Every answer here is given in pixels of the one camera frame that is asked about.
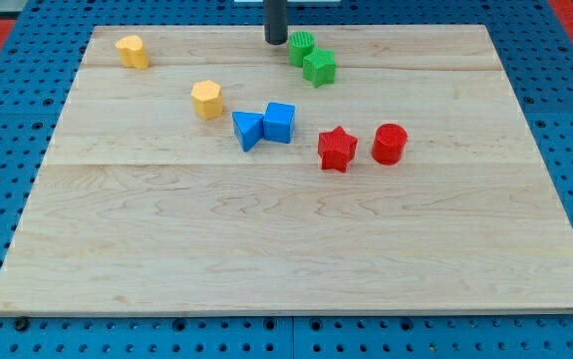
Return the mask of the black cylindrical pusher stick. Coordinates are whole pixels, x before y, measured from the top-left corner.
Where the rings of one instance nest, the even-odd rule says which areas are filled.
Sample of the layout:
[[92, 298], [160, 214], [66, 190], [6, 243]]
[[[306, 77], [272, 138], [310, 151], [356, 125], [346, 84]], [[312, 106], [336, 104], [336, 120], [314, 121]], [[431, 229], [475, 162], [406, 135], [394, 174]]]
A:
[[287, 4], [287, 0], [263, 0], [264, 38], [270, 45], [288, 40]]

